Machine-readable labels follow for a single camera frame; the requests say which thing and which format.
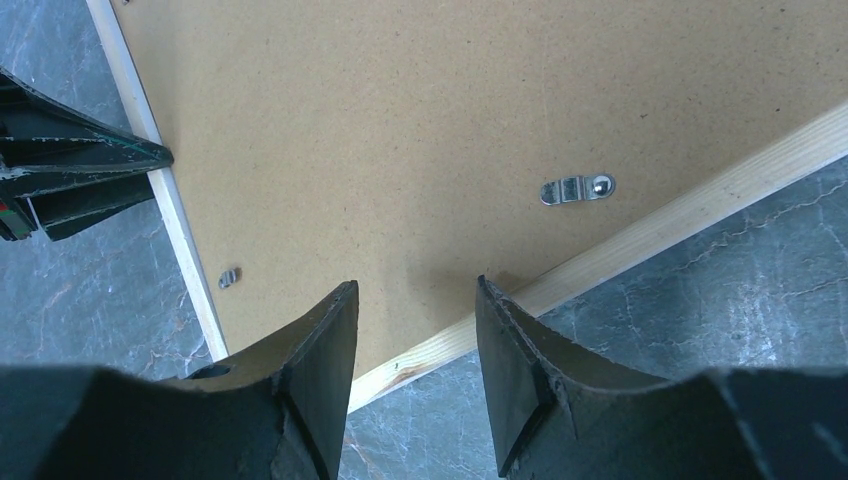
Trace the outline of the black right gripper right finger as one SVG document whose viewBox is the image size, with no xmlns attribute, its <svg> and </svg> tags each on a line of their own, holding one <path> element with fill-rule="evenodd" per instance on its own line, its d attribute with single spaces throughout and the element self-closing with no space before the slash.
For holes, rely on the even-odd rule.
<svg viewBox="0 0 848 480">
<path fill-rule="evenodd" d="M 476 337 L 506 479 L 843 479 L 843 368 L 667 380 L 548 328 L 479 277 Z"/>
</svg>

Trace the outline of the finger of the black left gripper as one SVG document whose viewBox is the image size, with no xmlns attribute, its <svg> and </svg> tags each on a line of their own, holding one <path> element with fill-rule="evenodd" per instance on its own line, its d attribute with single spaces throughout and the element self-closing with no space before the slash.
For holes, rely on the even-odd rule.
<svg viewBox="0 0 848 480">
<path fill-rule="evenodd" d="M 148 177 L 142 173 L 34 196 L 30 204 L 47 237 L 60 241 L 154 198 Z"/>
<path fill-rule="evenodd" d="M 1 71 L 1 187 L 31 197 L 169 167 L 158 143 L 71 109 Z"/>
</svg>

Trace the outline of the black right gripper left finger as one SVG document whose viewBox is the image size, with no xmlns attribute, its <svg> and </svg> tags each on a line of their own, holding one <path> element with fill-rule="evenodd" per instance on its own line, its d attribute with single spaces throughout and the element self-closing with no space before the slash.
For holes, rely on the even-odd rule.
<svg viewBox="0 0 848 480">
<path fill-rule="evenodd" d="M 190 376 L 102 366 L 1 370 L 5 479 L 334 479 L 357 349 L 359 289 Z"/>
</svg>

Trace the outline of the brown cardboard backing board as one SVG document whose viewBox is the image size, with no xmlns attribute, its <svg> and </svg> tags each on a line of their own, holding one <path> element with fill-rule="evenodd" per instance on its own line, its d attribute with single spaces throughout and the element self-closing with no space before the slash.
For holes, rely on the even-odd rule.
<svg viewBox="0 0 848 480">
<path fill-rule="evenodd" d="M 132 1 L 227 349 L 346 280 L 357 373 L 847 98 L 843 1 Z M 608 198 L 543 184 L 609 174 Z M 241 279 L 218 288 L 227 269 Z"/>
</svg>

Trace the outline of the light wooden picture frame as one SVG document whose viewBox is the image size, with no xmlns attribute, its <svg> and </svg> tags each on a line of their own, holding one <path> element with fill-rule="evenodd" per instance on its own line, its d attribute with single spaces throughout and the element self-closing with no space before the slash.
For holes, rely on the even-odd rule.
<svg viewBox="0 0 848 480">
<path fill-rule="evenodd" d="M 540 275 L 520 288 L 514 297 L 527 311 L 544 313 L 846 154 L 847 106 L 840 104 L 604 242 Z M 148 179 L 211 358 L 225 359 L 228 349 L 174 175 L 165 168 L 150 173 Z M 473 315 L 467 315 L 355 378 L 348 410 L 354 412 L 468 354 L 476 346 L 475 320 Z"/>
</svg>

